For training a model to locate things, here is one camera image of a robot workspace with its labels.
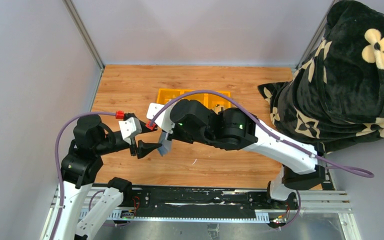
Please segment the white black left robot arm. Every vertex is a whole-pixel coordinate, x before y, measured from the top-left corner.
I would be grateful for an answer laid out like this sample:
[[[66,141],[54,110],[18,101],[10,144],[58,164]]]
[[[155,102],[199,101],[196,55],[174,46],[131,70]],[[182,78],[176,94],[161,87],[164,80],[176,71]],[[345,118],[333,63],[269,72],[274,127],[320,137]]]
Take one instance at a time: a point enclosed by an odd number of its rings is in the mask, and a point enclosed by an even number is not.
[[[112,131],[104,124],[103,114],[119,119],[120,130]],[[84,201],[104,165],[102,156],[130,150],[134,157],[145,157],[161,144],[136,142],[135,137],[154,132],[157,128],[154,122],[144,123],[133,113],[123,111],[86,112],[68,120],[55,141],[58,194],[51,217],[53,226],[47,229],[44,239],[92,240],[116,207],[126,207],[131,203],[138,207],[140,204],[133,194],[133,184],[114,177],[86,217],[79,220]]]

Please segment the blue leather card holder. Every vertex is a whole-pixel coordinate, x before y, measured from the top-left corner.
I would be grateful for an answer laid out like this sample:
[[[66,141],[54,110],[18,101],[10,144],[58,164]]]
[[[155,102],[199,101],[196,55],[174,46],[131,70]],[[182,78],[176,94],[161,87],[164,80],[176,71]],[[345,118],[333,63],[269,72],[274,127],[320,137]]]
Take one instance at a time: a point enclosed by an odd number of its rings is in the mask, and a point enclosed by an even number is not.
[[[161,143],[159,136],[158,143],[161,144],[161,146],[157,149],[161,156],[167,155],[172,150],[172,141],[171,143]]]

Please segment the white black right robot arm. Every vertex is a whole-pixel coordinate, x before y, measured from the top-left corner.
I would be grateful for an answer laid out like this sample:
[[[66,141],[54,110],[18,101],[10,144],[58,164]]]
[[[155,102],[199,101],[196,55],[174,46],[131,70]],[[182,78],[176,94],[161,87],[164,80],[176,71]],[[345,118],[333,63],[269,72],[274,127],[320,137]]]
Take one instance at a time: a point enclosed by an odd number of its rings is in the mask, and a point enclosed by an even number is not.
[[[326,180],[312,145],[300,143],[272,128],[251,113],[231,107],[218,113],[197,100],[150,107],[147,113],[168,134],[167,140],[201,143],[225,151],[261,154],[282,167],[267,185],[266,204],[278,209],[294,191],[310,190]]]

